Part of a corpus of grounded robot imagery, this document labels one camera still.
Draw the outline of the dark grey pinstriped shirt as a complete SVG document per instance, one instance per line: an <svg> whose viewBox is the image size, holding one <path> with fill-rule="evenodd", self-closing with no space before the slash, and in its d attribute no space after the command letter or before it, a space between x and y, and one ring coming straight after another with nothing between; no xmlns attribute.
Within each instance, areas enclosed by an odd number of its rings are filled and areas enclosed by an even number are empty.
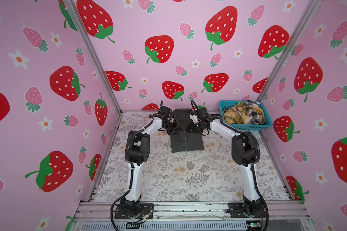
<svg viewBox="0 0 347 231"><path fill-rule="evenodd" d="M191 109L176 109L173 119L177 128L170 135L172 153L203 151L202 130L197 128L191 117L195 116Z"/></svg>

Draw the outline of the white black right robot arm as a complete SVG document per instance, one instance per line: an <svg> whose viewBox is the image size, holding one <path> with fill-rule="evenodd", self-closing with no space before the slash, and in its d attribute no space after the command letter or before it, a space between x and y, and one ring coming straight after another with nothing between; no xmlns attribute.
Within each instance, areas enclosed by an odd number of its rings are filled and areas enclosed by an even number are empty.
<svg viewBox="0 0 347 231"><path fill-rule="evenodd" d="M225 124L219 115L199 116L197 126L212 130L231 142L231 156L240 166L243 180L243 213L248 217L265 213L269 218L267 203L257 184L255 165L260 160L260 147L255 136Z"/></svg>

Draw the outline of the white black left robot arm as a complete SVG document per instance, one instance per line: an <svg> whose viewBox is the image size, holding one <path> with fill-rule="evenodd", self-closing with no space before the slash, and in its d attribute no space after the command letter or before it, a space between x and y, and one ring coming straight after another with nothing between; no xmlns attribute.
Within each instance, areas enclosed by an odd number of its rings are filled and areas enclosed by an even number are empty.
<svg viewBox="0 0 347 231"><path fill-rule="evenodd" d="M127 192L118 200L120 211L130 216L138 216L141 205L141 177L145 163L150 155L150 138L161 129L174 131L177 125L172 122L171 109L161 106L157 113L149 116L150 121L137 131L130 131L125 149L128 163Z"/></svg>

